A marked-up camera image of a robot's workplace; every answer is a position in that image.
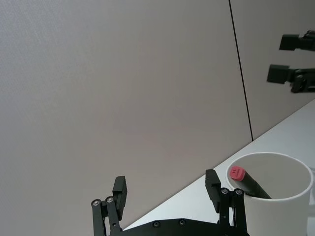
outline pen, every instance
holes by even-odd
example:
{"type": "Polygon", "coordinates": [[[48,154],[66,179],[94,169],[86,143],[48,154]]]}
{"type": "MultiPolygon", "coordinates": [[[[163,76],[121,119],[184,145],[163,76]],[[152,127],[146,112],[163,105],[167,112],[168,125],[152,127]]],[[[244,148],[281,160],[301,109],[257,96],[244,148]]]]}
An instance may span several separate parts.
{"type": "Polygon", "coordinates": [[[242,167],[233,166],[230,177],[249,196],[271,199],[266,191],[242,167]]]}

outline black marker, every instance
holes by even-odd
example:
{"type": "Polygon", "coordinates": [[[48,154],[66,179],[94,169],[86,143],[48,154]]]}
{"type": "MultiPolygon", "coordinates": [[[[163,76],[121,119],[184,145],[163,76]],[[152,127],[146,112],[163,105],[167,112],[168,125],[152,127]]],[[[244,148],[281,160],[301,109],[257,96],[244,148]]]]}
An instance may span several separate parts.
{"type": "Polygon", "coordinates": [[[230,171],[230,177],[247,195],[271,199],[265,190],[242,167],[233,166],[230,171]]]}

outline white table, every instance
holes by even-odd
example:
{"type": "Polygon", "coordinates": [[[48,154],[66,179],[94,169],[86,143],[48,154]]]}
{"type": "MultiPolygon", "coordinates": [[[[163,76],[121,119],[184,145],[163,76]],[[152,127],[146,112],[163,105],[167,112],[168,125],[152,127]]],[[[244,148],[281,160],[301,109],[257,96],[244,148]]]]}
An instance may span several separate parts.
{"type": "MultiPolygon", "coordinates": [[[[284,153],[315,168],[315,100],[216,166],[214,169],[221,180],[222,187],[228,187],[225,170],[233,160],[242,155],[260,151],[284,153]]],[[[315,204],[314,197],[315,188],[311,194],[310,204],[315,204]]],[[[315,212],[314,207],[310,206],[310,211],[315,212]]],[[[205,188],[205,176],[197,179],[126,229],[154,220],[173,218],[217,222],[218,214],[216,214],[205,188]]],[[[315,235],[315,215],[314,218],[309,217],[308,235],[315,235]]]]}

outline black line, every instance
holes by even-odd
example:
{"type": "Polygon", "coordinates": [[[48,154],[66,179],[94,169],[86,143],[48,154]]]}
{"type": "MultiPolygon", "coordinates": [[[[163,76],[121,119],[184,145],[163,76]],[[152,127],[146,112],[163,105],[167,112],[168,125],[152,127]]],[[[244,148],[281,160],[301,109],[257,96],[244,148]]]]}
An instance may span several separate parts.
{"type": "Polygon", "coordinates": [[[241,71],[241,77],[242,77],[242,83],[243,83],[243,90],[244,90],[244,97],[245,97],[245,102],[246,102],[246,109],[247,109],[248,122],[249,122],[249,124],[250,124],[252,141],[254,141],[254,138],[253,138],[253,136],[252,136],[252,123],[251,123],[251,118],[250,118],[250,111],[249,111],[249,109],[248,109],[248,102],[247,102],[247,96],[246,96],[246,91],[245,91],[245,83],[244,83],[244,77],[243,77],[243,70],[242,70],[241,59],[240,59],[240,52],[239,52],[239,50],[238,50],[238,44],[237,44],[237,39],[236,39],[236,32],[235,32],[235,25],[234,25],[233,13],[232,13],[231,0],[228,0],[228,3],[229,3],[229,5],[230,5],[231,19],[232,19],[232,25],[233,25],[233,31],[234,31],[234,38],[235,38],[235,44],[236,44],[236,50],[237,50],[238,63],[239,63],[239,65],[240,65],[240,71],[241,71]]]}

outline white mug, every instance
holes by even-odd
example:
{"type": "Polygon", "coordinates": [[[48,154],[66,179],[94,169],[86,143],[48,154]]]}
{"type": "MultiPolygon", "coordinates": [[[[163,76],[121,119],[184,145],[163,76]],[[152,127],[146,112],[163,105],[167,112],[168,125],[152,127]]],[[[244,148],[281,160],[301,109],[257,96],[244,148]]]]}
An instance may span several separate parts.
{"type": "Polygon", "coordinates": [[[244,195],[250,236],[305,236],[314,176],[303,162],[280,153],[258,152],[233,161],[226,170],[232,189],[239,188],[229,176],[233,166],[244,168],[271,199],[244,195]]]}

